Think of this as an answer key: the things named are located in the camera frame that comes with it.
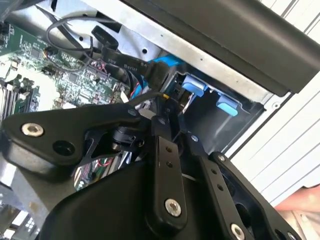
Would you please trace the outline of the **person's hand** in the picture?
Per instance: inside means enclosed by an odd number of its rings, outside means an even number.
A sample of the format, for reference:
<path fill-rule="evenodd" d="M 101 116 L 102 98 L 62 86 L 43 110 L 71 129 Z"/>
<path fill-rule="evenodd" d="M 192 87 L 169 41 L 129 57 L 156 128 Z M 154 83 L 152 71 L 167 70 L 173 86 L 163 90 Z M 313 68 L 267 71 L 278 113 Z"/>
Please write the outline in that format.
<path fill-rule="evenodd" d="M 303 240 L 320 238 L 320 186 L 302 187 L 274 207 Z"/>

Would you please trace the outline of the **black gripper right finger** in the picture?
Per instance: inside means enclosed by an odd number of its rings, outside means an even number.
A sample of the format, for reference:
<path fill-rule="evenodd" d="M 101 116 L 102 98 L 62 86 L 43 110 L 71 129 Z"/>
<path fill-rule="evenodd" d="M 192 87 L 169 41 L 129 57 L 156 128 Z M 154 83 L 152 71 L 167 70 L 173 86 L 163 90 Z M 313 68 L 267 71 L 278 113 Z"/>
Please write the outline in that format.
<path fill-rule="evenodd" d="M 173 141 L 182 151 L 182 172 L 195 179 L 190 193 L 208 240 L 299 240 L 299 234 L 220 152 L 207 154 L 187 131 L 179 106 L 168 111 Z"/>

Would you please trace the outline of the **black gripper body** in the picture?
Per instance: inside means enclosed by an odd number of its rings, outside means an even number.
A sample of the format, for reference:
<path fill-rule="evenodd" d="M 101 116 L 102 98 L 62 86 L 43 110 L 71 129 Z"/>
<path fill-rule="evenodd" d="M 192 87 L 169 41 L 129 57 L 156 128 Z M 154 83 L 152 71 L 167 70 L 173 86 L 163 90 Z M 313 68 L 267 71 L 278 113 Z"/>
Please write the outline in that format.
<path fill-rule="evenodd" d="M 62 200 L 47 216 L 43 240 L 207 240 L 191 192 L 195 179 L 182 178 L 184 203 L 178 217 L 168 213 L 165 197 L 148 186 L 148 166 L 113 173 Z"/>

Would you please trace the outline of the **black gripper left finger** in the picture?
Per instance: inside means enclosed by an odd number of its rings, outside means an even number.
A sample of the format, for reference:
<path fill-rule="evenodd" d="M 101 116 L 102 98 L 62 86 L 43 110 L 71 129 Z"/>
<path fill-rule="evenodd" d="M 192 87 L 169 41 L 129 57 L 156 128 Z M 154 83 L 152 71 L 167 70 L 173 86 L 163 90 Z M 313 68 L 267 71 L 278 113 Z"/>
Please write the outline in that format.
<path fill-rule="evenodd" d="M 17 113 L 1 124 L 1 152 L 9 163 L 50 183 L 68 180 L 90 160 L 120 151 L 144 153 L 147 185 L 165 198 L 165 208 L 181 215 L 184 187 L 178 146 L 173 141 L 166 100 L 152 118 L 136 110 L 136 102 Z"/>

